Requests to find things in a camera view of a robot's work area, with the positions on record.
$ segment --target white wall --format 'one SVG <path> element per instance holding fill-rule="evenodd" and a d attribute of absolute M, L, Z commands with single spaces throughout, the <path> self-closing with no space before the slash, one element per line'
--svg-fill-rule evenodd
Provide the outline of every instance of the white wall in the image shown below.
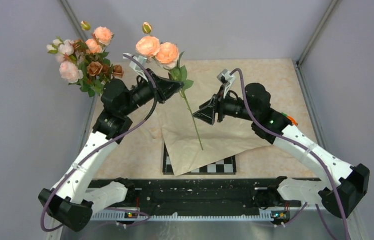
<path fill-rule="evenodd" d="M 371 171 L 359 212 L 374 239 L 374 1 L 342 1 L 303 69 L 329 149 Z"/>
<path fill-rule="evenodd" d="M 76 38 L 57 1 L 0 1 L 0 239 L 44 236 L 38 194 L 79 150 L 91 100 L 47 54 L 56 35 Z"/>
<path fill-rule="evenodd" d="M 135 51 L 143 22 L 186 60 L 298 59 L 330 0 L 69 0 L 79 20 L 115 33 L 109 57 Z"/>

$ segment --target checkerboard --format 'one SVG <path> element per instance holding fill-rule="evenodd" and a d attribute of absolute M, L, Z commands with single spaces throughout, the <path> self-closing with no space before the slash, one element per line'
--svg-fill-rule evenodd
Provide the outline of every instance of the checkerboard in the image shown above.
<path fill-rule="evenodd" d="M 195 169 L 185 175 L 234 175 L 237 172 L 235 156 Z M 173 175 L 173 168 L 166 146 L 163 149 L 163 174 Z"/>

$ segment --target marble tabletop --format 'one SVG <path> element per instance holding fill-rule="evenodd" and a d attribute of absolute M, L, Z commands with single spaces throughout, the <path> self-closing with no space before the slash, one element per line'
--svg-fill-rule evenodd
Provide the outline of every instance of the marble tabletop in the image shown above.
<path fill-rule="evenodd" d="M 271 94 L 272 108 L 291 115 L 299 124 L 298 128 L 308 138 L 316 142 L 309 114 L 297 80 L 291 59 L 252 59 L 252 60 L 203 60 L 183 61 L 188 72 L 206 74 L 208 69 L 223 69 L 235 66 L 258 79 L 265 79 L 262 84 Z M 119 63 L 124 67 L 123 81 L 127 86 L 135 84 L 136 74 L 127 62 Z M 160 76 L 163 72 L 155 64 L 148 64 Z M 133 126 L 144 119 L 151 108 L 151 102 L 133 112 L 129 117 Z M 91 127 L 103 111 L 100 99 L 96 103 Z M 154 114 L 143 126 L 126 136 L 121 145 L 111 152 L 96 179 L 235 179 L 235 178 L 313 178 L 313 173 L 289 154 L 274 146 L 264 146 L 236 155 L 237 173 L 235 175 L 164 175 L 163 136 L 157 114 Z"/>

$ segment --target flower stem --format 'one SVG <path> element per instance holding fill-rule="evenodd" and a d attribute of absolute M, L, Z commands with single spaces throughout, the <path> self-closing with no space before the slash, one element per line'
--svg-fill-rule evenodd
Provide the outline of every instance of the flower stem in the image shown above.
<path fill-rule="evenodd" d="M 193 119 L 193 123 L 194 123 L 194 128 L 196 129 L 197 138 L 198 138 L 199 143 L 200 143 L 201 151 L 203 151 L 203 145 L 201 144 L 201 139 L 200 139 L 199 131 L 197 130 L 196 121 L 195 121 L 195 119 L 193 117 L 193 112 L 191 111 L 190 104 L 188 103 L 188 100 L 187 100 L 187 96 L 185 95 L 184 90 L 181 90 L 180 94 L 181 94 L 181 97 L 185 100 L 185 103 L 187 104 L 188 111 L 190 111 L 191 118 Z"/>

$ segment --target metal frame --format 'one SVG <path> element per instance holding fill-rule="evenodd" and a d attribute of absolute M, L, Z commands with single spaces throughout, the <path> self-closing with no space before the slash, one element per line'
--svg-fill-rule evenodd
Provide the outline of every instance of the metal frame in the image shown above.
<path fill-rule="evenodd" d="M 79 20 L 77 19 L 75 13 L 73 12 L 73 10 L 70 7 L 67 0 L 57 0 L 57 1 L 61 4 L 62 9 L 65 11 L 65 14 L 68 16 L 68 20 L 72 24 L 76 34 L 81 39 L 86 41 L 87 40 L 87 35 L 82 30 L 81 26 L 78 24 Z M 309 39 L 309 42 L 306 44 L 306 47 L 304 48 L 300 58 L 296 62 L 293 62 L 294 67 L 295 67 L 295 71 L 296 71 L 296 75 L 297 75 L 297 79 L 298 79 L 300 88 L 301 88 L 302 93 L 303 93 L 303 98 L 305 100 L 305 104 L 306 104 L 306 107 L 307 107 L 307 110 L 308 110 L 308 113 L 309 113 L 309 117 L 310 117 L 310 120 L 311 120 L 311 123 L 312 123 L 312 126 L 313 126 L 313 130 L 314 130 L 315 135 L 316 135 L 317 142 L 321 147 L 323 147 L 327 150 L 329 150 L 329 146 L 328 146 L 327 141 L 325 140 L 325 137 L 324 137 L 325 135 L 324 135 L 323 129 L 319 124 L 318 114 L 317 114 L 317 111 L 316 111 L 315 106 L 314 106 L 313 101 L 312 101 L 312 95 L 309 91 L 307 81 L 306 81 L 306 79 L 303 75 L 303 72 L 302 72 L 302 65 L 306 61 L 307 56 L 312 51 L 312 48 L 313 48 L 314 44 L 319 39 L 321 33 L 325 29 L 325 26 L 327 25 L 329 19 L 332 17 L 333 12 L 337 9 L 340 2 L 341 2 L 341 0 L 331 0 L 327 10 L 325 11 L 324 15 L 322 16 L 319 24 L 317 25 L 315 31 L 313 32 L 311 38 Z M 81 149 L 85 145 L 85 142 L 87 141 L 96 102 L 97 102 L 97 96 L 95 96 L 93 101 L 91 102 L 90 111 L 89 111 L 89 114 L 88 114 L 88 117 L 87 117 L 87 120 L 86 120 L 87 123 L 85 125 L 82 142 L 79 146 L 79 152 L 81 151 Z M 364 227 L 363 222 L 360 218 L 359 211 L 358 211 L 357 208 L 354 210 L 351 217 L 348 219 L 348 223 L 350 225 L 350 237 L 351 237 L 351 239 L 362 239 L 362 240 L 369 239 L 369 237 L 368 237 L 368 235 L 365 231 L 365 227 Z M 55 227 L 59 224 L 60 223 L 58 221 L 56 221 L 54 219 L 51 219 L 49 227 L 50 228 Z M 48 233 L 46 239 L 47 240 L 60 239 L 61 233 L 62 233 L 61 229 L 58 230 L 58 231 L 55 231 L 55 232 Z"/>

